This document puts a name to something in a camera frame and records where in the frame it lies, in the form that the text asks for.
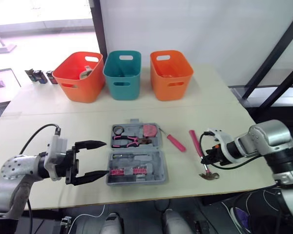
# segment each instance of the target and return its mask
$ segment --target screwdriver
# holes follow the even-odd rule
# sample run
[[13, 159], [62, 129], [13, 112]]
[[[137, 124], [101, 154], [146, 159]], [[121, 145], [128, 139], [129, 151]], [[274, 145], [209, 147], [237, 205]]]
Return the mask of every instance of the screwdriver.
[[180, 150], [181, 152], [185, 152], [186, 151], [186, 148], [176, 138], [174, 138], [171, 134], [167, 134], [161, 128], [159, 128], [159, 129], [167, 136], [167, 139], [170, 140], [170, 142], [174, 146], [177, 147], [178, 150]]

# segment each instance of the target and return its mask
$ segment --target teal basket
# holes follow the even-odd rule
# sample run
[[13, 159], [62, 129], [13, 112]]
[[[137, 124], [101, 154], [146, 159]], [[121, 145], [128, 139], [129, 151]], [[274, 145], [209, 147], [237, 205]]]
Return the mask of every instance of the teal basket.
[[115, 100], [134, 100], [140, 91], [141, 54], [138, 51], [111, 52], [103, 74], [111, 96]]

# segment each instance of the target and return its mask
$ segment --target gray tool case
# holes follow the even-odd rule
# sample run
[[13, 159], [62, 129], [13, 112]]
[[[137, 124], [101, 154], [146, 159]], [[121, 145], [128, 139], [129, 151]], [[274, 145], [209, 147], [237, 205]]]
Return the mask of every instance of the gray tool case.
[[[113, 145], [126, 145], [131, 141], [127, 139], [114, 140], [115, 126], [123, 127], [122, 136], [135, 136], [143, 138], [143, 125], [156, 126], [157, 133], [151, 139], [150, 144], [140, 144], [138, 147], [113, 148]], [[129, 184], [159, 184], [167, 179], [167, 168], [163, 152], [159, 150], [162, 144], [161, 132], [156, 123], [139, 123], [138, 119], [130, 120], [130, 124], [115, 124], [112, 126], [111, 148], [109, 155], [106, 183], [109, 186]]]

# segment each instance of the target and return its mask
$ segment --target pink screwdriver handle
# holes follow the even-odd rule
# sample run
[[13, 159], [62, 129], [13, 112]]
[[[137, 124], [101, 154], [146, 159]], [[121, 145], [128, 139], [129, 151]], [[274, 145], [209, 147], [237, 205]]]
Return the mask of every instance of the pink screwdriver handle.
[[181, 152], [185, 152], [186, 148], [176, 139], [174, 138], [171, 134], [167, 135], [167, 139], [170, 140], [171, 143], [173, 143], [174, 146], [178, 148]]
[[194, 130], [189, 130], [190, 136], [193, 140], [193, 144], [195, 146], [196, 152], [199, 154], [199, 156], [203, 159], [203, 153], [199, 144], [199, 141], [197, 140], [196, 134]]

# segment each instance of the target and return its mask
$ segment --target pliers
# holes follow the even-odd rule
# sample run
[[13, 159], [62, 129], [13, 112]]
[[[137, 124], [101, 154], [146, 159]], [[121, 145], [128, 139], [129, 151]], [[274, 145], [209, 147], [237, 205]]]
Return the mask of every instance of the pliers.
[[112, 148], [138, 147], [140, 144], [146, 145], [152, 143], [152, 140], [148, 138], [138, 138], [136, 136], [114, 136], [113, 140], [131, 140], [132, 142], [127, 145], [112, 145]]

